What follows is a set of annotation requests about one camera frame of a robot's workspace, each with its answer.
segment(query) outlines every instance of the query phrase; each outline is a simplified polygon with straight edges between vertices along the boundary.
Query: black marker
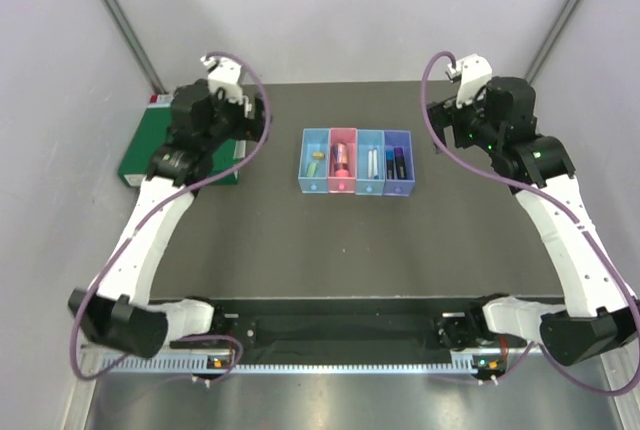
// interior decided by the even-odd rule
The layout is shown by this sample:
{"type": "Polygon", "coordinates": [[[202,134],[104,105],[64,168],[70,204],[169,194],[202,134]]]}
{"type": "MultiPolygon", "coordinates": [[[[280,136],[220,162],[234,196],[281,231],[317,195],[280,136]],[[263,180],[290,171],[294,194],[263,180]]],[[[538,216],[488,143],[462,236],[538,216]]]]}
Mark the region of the black marker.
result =
{"type": "Polygon", "coordinates": [[[402,147],[395,147],[393,154],[396,157],[396,173],[398,174],[398,180],[407,179],[407,167],[404,164],[404,152],[402,147]]]}
{"type": "Polygon", "coordinates": [[[385,155],[387,157],[387,180],[393,180],[393,151],[387,150],[385,155]]]}

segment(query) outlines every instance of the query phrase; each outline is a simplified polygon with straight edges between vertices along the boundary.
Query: metal pole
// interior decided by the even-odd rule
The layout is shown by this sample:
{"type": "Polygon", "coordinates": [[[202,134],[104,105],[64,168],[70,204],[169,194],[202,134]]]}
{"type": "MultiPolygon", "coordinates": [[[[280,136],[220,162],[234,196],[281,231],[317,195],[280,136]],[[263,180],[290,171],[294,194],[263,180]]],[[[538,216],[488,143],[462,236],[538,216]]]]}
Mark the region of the metal pole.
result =
{"type": "Polygon", "coordinates": [[[540,69],[549,58],[551,50],[553,50],[556,43],[558,43],[562,32],[564,31],[567,23],[569,23],[569,20],[580,5],[580,2],[582,2],[582,0],[565,1],[564,5],[562,6],[562,10],[560,10],[560,13],[553,22],[551,29],[542,41],[540,48],[538,48],[533,61],[531,62],[529,68],[527,69],[527,72],[525,73],[524,78],[529,83],[532,83],[533,80],[535,80],[535,78],[538,76],[538,73],[540,73],[540,69]]]}
{"type": "Polygon", "coordinates": [[[122,7],[118,3],[118,0],[102,0],[102,1],[107,7],[107,11],[113,18],[113,21],[116,24],[118,31],[122,35],[122,38],[124,39],[127,46],[129,47],[129,50],[131,50],[131,53],[133,53],[133,57],[138,62],[138,65],[140,65],[140,69],[142,70],[145,77],[147,78],[147,81],[149,82],[149,85],[151,85],[151,88],[153,89],[153,91],[155,93],[167,93],[164,85],[162,84],[162,81],[160,80],[160,77],[156,73],[155,68],[153,68],[153,65],[151,64],[151,60],[149,60],[149,57],[147,53],[144,51],[144,48],[142,47],[140,40],[138,39],[135,31],[133,30],[133,27],[129,23],[127,16],[125,15],[124,11],[122,10],[122,7]]]}

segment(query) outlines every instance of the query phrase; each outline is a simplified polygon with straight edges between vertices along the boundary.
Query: robotic arm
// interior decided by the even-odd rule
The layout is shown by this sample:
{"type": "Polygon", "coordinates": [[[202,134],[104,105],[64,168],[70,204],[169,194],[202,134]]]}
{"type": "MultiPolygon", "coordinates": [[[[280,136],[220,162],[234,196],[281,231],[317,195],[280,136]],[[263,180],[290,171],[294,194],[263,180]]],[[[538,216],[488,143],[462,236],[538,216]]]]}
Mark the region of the robotic arm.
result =
{"type": "MultiPolygon", "coordinates": [[[[203,299],[149,305],[153,277],[178,221],[197,197],[185,193],[167,203],[136,232],[157,204],[212,169],[212,156],[227,140],[258,141],[264,129],[262,100],[242,92],[242,68],[226,58],[201,59],[207,79],[180,87],[171,103],[167,140],[158,148],[142,182],[135,209],[118,246],[135,234],[116,266],[101,282],[82,319],[93,343],[150,358],[186,335],[215,332],[224,318],[203,299]]],[[[86,290],[76,289],[68,306],[75,315],[86,290]]]]}
{"type": "Polygon", "coordinates": [[[590,230],[602,248],[571,159],[559,140],[536,133],[534,89],[520,78],[492,77],[489,63],[475,54],[459,60],[455,68],[449,65],[447,74],[460,82],[457,95],[427,108],[440,140],[445,143],[444,130],[452,127],[456,147],[481,148],[497,174],[555,197],[579,217],[580,226],[538,195],[511,188],[549,252],[565,303],[488,296],[471,304],[462,320],[443,318],[441,341],[449,347],[466,347],[494,340],[496,334],[515,335],[543,343],[562,365],[627,344],[636,332],[631,312],[581,235],[590,230]]]}

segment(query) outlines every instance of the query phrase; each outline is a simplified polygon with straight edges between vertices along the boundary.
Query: wall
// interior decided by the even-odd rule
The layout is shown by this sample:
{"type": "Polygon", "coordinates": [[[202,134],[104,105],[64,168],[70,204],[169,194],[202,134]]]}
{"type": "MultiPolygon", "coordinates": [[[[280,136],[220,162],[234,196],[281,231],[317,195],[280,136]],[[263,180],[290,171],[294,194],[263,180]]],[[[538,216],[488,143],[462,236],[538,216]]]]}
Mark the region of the wall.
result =
{"type": "Polygon", "coordinates": [[[115,173],[150,92],[99,0],[0,0],[0,13],[0,415],[58,428],[67,298],[133,206],[115,173]]]}
{"type": "Polygon", "coordinates": [[[520,75],[563,0],[120,0],[167,86],[208,50],[270,83],[418,80],[431,55],[477,52],[520,75]]]}
{"type": "Polygon", "coordinates": [[[632,0],[584,0],[534,83],[543,131],[576,165],[609,254],[640,291],[640,13],[632,0]]]}

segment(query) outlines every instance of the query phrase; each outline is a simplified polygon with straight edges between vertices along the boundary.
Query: blue marker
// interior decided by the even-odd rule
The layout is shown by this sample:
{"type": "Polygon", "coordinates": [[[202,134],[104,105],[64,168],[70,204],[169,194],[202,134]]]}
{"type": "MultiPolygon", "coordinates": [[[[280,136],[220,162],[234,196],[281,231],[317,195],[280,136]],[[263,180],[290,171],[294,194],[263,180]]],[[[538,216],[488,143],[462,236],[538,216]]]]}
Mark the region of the blue marker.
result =
{"type": "Polygon", "coordinates": [[[389,149],[385,152],[387,160],[387,180],[393,180],[393,150],[389,149]]]}

